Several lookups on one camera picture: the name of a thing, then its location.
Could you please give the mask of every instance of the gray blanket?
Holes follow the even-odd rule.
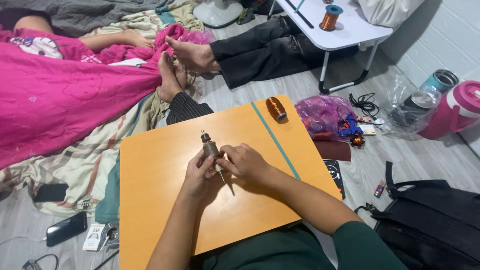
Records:
[[[128,14],[152,10],[174,0],[0,0],[0,9],[28,8],[47,12],[53,25],[74,37],[116,23]]]

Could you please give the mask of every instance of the clear plastic bag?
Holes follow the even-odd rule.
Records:
[[[348,100],[335,96],[313,96],[295,104],[305,128],[313,140],[343,139],[338,135],[338,122],[351,114],[357,118]]]
[[[397,75],[391,87],[387,88],[388,102],[380,106],[379,114],[385,134],[417,133],[427,127],[437,111],[442,94],[435,87],[423,86],[413,91],[408,89],[408,79],[404,75]]]
[[[212,31],[190,31],[179,37],[178,41],[191,42],[199,45],[210,44],[216,40]]]

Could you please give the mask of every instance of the white fan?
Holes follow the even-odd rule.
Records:
[[[223,28],[233,23],[243,11],[234,0],[207,0],[193,10],[193,15],[210,28]]]

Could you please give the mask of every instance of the pink water jug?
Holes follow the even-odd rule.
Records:
[[[419,134],[436,140],[448,133],[462,131],[479,117],[480,82],[464,81],[442,97],[437,112]]]

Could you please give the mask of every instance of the hand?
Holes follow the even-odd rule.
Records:
[[[246,144],[240,144],[237,147],[224,145],[220,147],[220,152],[225,152],[233,164],[224,159],[217,159],[216,162],[239,178],[250,178],[260,182],[269,175],[269,169],[272,166],[259,152]]]
[[[210,179],[213,177],[213,174],[210,173],[209,170],[214,164],[214,158],[210,155],[204,160],[203,157],[204,150],[202,149],[188,162],[185,181],[183,181],[183,186],[180,191],[196,199],[205,196],[210,186]]]

